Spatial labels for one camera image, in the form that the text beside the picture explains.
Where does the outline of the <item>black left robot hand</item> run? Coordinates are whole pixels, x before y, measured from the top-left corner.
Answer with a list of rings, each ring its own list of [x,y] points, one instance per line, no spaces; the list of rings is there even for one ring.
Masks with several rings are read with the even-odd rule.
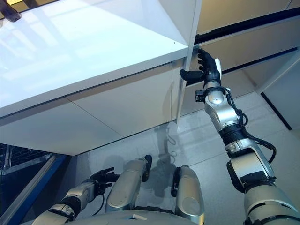
[[[113,182],[116,182],[119,177],[120,174],[114,172],[114,167],[110,167],[92,174],[90,179],[95,181],[98,188],[105,189],[110,187]]]

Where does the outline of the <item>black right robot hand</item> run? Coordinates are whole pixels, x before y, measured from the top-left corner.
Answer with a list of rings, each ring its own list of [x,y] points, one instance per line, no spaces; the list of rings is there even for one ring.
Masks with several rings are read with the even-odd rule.
[[[181,69],[181,78],[188,83],[204,82],[204,84],[206,84],[209,82],[217,82],[221,85],[221,74],[217,68],[215,59],[202,48],[198,49],[197,57],[197,62],[200,65],[199,70],[185,71]]]

